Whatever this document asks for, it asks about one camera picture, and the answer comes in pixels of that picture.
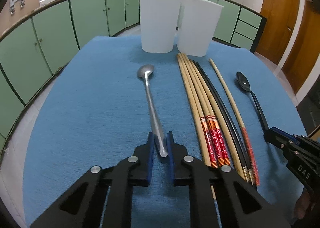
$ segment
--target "floor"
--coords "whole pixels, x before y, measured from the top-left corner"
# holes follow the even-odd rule
[[[140,25],[125,32],[119,36],[140,35]],[[273,72],[277,79],[281,82],[283,88],[287,91],[295,106],[298,105],[290,84],[288,83],[281,69],[262,55],[255,55],[264,62],[264,64]],[[23,169],[26,158],[28,142],[31,136],[33,126],[38,117],[39,111],[47,98],[55,80],[50,83],[46,89],[36,98],[30,106],[26,114],[22,117],[18,124],[6,150],[0,168],[0,196],[5,206],[14,217],[21,228],[26,228],[24,208],[23,208]]]

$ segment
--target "blue tablecloth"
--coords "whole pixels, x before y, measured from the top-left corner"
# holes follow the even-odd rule
[[[23,176],[27,224],[91,166],[113,166],[146,142],[151,130],[148,105],[143,82],[136,76],[143,64],[155,66],[151,91],[164,131],[173,131],[176,143],[201,158],[177,53],[176,46],[170,53],[146,53],[139,36],[99,36],[79,51],[54,84],[31,134]],[[223,75],[246,124],[260,173],[258,192],[289,220],[302,185],[287,170],[281,152],[264,142],[253,101],[235,84],[236,72],[248,78],[269,126],[305,135],[299,115],[281,84],[256,56],[246,49],[212,42],[207,55],[195,60],[235,123],[209,58]],[[151,186],[134,188],[132,227],[189,227],[188,188],[171,185],[167,161],[157,153]]]

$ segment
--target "screw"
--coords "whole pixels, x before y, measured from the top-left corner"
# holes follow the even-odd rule
[[[193,161],[193,157],[190,156],[190,155],[186,155],[186,156],[183,158],[183,160],[184,160],[185,162],[192,162],[192,161]]]
[[[130,163],[135,163],[135,162],[138,161],[138,157],[135,156],[135,155],[132,155],[132,156],[130,156],[130,157],[128,158],[128,161],[129,161]]]
[[[222,170],[223,172],[227,173],[227,172],[230,172],[230,171],[231,171],[231,167],[228,166],[228,165],[223,165],[223,166],[221,167],[221,170]]]
[[[101,170],[101,167],[99,167],[98,165],[95,165],[92,168],[90,168],[90,171],[94,174],[99,173],[100,170]]]

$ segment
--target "spoon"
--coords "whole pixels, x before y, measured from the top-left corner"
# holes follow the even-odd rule
[[[151,129],[155,136],[156,146],[158,148],[159,154],[162,157],[166,157],[168,155],[167,145],[164,142],[164,134],[163,130],[155,109],[155,105],[153,104],[152,95],[150,91],[149,84],[149,75],[153,73],[154,66],[152,64],[146,64],[140,67],[137,72],[137,76],[143,78],[144,86],[146,89],[147,101],[149,106],[149,116],[151,121]]]
[[[258,110],[258,116],[259,116],[259,120],[260,120],[260,124],[262,126],[263,132],[265,132],[267,129],[269,129],[266,117],[263,114],[262,108],[258,102],[257,97],[255,96],[255,94],[253,93],[253,91],[250,89],[250,84],[248,79],[241,73],[241,72],[237,72],[237,81],[240,84],[240,87],[242,89],[244,89],[247,92],[250,92],[253,98],[253,101],[257,107]]]

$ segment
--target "white bin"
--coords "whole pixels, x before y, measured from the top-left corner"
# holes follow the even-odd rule
[[[181,0],[140,0],[141,45],[146,52],[170,52]]]
[[[181,0],[184,13],[178,31],[178,49],[186,55],[205,56],[223,6],[208,0]]]

